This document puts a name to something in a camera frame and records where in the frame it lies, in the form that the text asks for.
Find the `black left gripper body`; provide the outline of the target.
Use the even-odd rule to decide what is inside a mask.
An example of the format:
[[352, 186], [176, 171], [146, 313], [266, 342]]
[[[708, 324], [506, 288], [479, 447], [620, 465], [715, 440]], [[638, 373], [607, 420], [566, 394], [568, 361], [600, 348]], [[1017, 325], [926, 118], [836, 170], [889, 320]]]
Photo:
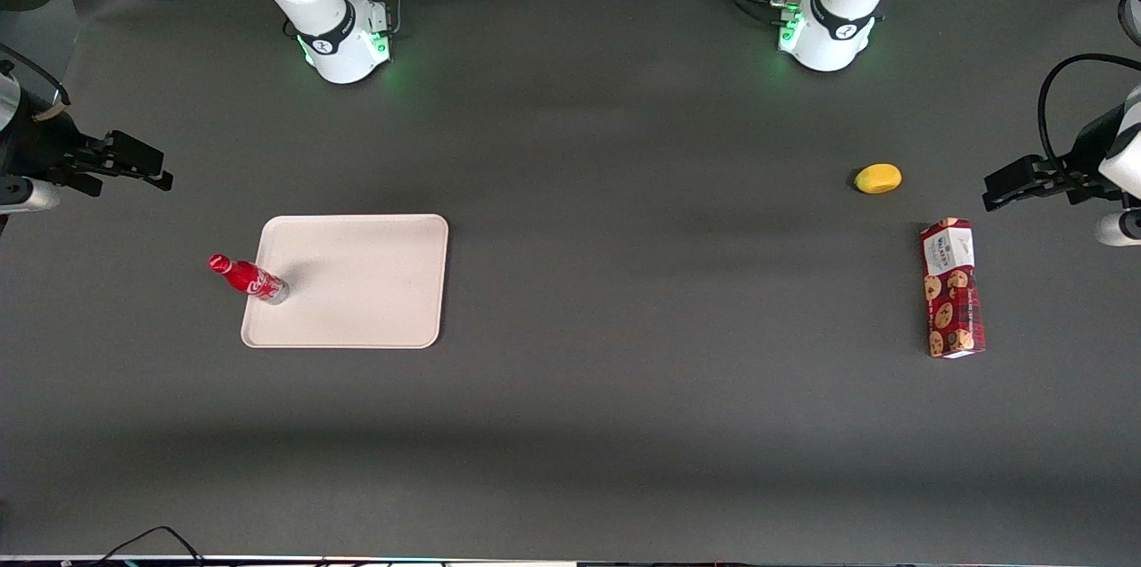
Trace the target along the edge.
[[1073, 148], [1065, 155], [1061, 155], [1059, 149], [1053, 148], [1047, 125], [1045, 125], [1044, 149], [1047, 149], [1047, 162], [1055, 169], [1058, 193], [1067, 193], [1070, 184], [1093, 180], [1104, 184], [1107, 193], [1125, 193], [1119, 185], [1112, 184], [1099, 169], [1102, 160], [1109, 155], [1110, 148], [1115, 144], [1123, 116], [1123, 108], [1112, 108], [1102, 113], [1101, 116], [1081, 129], [1076, 139], [1073, 140]]

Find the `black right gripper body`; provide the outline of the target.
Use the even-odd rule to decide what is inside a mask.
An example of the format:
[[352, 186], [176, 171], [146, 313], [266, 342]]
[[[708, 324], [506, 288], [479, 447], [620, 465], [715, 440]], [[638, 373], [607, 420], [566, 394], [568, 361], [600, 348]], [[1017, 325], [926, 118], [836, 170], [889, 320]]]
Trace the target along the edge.
[[110, 177], [106, 156], [94, 147], [65, 110], [40, 119], [33, 110], [3, 108], [3, 193], [54, 184], [58, 170]]

